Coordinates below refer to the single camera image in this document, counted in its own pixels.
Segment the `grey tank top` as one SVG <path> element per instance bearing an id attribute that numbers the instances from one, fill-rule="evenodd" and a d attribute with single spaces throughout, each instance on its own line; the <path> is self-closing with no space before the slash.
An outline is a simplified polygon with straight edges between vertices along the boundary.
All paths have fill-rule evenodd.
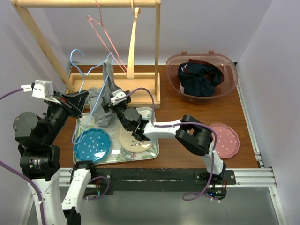
<path id="1" fill-rule="evenodd" d="M 104 103 L 108 103 L 113 92 L 119 89 L 114 81 L 113 64 L 110 60 L 105 60 L 103 63 L 103 81 L 105 84 L 102 88 L 93 87 L 88 89 L 89 94 L 85 100 L 85 103 L 90 107 L 90 111 L 94 110 L 92 116 L 99 127 L 107 127 L 116 120 L 116 115 L 111 109 L 105 112 L 102 106 Z"/>

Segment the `light blue hanger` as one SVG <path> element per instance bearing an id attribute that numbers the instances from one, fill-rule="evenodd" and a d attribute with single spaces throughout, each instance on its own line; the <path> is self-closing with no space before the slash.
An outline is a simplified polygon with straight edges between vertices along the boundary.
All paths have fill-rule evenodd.
<path id="1" fill-rule="evenodd" d="M 91 67 L 91 68 L 88 70 L 87 73 L 84 73 L 84 72 L 83 72 L 83 71 L 82 71 L 82 70 L 74 63 L 74 61 L 73 61 L 73 54 L 74 54 L 75 52 L 79 52 L 82 56 L 84 56 L 84 54 L 83 54 L 82 51 L 80 51 L 79 49 L 73 49 L 73 50 L 71 51 L 71 53 L 70 53 L 70 56 L 69 56 L 71 66 L 72 66 L 72 67 L 75 67 L 75 68 L 77 69 L 77 71 L 78 71 L 79 74 L 80 74 L 80 77 L 82 78 L 82 84 L 81 84 L 81 86 L 80 86 L 79 92 L 82 92 L 82 91 L 83 91 L 83 85 L 85 84 L 86 77 L 88 77 L 88 76 L 90 75 L 90 73 L 91 73 L 94 69 L 96 69 L 96 68 L 98 68 L 98 67 L 104 65 L 106 62 L 108 62 L 110 56 L 112 57 L 112 62 L 115 61 L 115 57 L 114 57 L 113 53 L 112 53 L 112 52 L 109 52 L 108 55 L 107 55 L 107 57 L 106 57 L 106 60 L 105 60 L 105 61 L 101 62 L 101 63 L 98 64 L 98 65 L 95 65 L 95 66 Z M 84 128 L 83 128 L 83 131 L 86 130 L 87 125 L 88 125 L 88 122 L 90 121 L 90 119 L 91 119 L 91 117 L 92 117 L 92 115 L 93 115 L 93 113 L 94 113 L 94 111 L 95 111 L 95 108 L 97 108 L 99 99 L 100 99 L 100 97 L 103 95 L 103 90 L 104 90 L 104 88 L 100 88 L 100 89 L 92 88 L 91 90 L 88 90 L 88 91 L 87 91 L 87 92 L 88 92 L 88 99 L 90 99 L 90 94 L 92 94 L 92 97 L 95 97 L 96 99 L 95 99 L 94 101 L 92 100 L 92 105 L 91 105 L 91 106 L 92 106 L 92 110 L 91 110 L 91 112 L 90 112 L 90 116 L 88 117 L 87 123 L 86 123 L 86 125 L 85 125 Z M 79 131 L 80 125 L 81 125 L 80 123 L 79 123 L 78 125 L 76 125 L 76 127 L 75 127 L 75 129 L 74 129 L 74 132 L 73 132 L 73 136 L 72 136 L 72 139 L 71 139 L 71 140 L 72 140 L 72 144 L 73 144 L 74 146 L 75 146 L 76 144 L 79 144 L 79 143 L 81 142 L 81 140 L 83 139 L 83 133 L 81 133 L 81 134 L 78 136 L 78 140 L 76 139 L 76 136 L 75 136 L 76 132 Z"/>

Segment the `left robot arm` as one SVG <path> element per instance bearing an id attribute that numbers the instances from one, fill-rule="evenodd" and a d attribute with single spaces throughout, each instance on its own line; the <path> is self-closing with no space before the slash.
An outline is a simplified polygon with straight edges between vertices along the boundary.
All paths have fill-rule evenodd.
<path id="1" fill-rule="evenodd" d="M 69 117 L 80 118 L 87 91 L 62 94 L 54 92 L 43 100 L 48 104 L 44 117 L 33 112 L 21 113 L 13 123 L 19 143 L 20 167 L 34 198 L 40 225 L 79 225 L 79 206 L 86 186 L 97 179 L 95 164 L 75 164 L 71 185 L 64 200 L 60 198 L 60 147 L 53 144 Z"/>

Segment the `navy maroon tank top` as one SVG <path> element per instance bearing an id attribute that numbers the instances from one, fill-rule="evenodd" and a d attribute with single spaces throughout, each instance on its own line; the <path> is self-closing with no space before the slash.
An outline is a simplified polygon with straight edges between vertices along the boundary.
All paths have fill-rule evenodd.
<path id="1" fill-rule="evenodd" d="M 215 88 L 224 82 L 223 72 L 206 61 L 189 59 L 177 72 L 180 91 L 195 97 L 211 97 Z"/>

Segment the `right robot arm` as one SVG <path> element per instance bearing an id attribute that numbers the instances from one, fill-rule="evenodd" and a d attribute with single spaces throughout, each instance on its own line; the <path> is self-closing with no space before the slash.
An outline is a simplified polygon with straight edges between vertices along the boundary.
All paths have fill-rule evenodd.
<path id="1" fill-rule="evenodd" d="M 202 124 L 190 115 L 170 122 L 152 122 L 142 118 L 136 108 L 129 108 L 130 98 L 103 99 L 104 111 L 117 115 L 123 128 L 138 141 L 176 139 L 190 153 L 200 156 L 205 162 L 207 177 L 212 183 L 220 184 L 225 179 L 226 164 L 215 151 L 217 134 L 211 127 Z"/>

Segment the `cream plastic hanger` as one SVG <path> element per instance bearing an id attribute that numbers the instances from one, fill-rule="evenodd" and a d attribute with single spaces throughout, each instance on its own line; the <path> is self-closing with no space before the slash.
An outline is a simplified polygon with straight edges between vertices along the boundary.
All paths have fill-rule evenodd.
<path id="1" fill-rule="evenodd" d="M 137 27 L 137 18 L 140 13 L 140 8 L 134 6 L 134 1 L 131 1 L 131 9 L 134 16 L 131 39 L 128 52 L 127 78 L 134 79 L 134 59 L 135 59 L 135 36 Z"/>

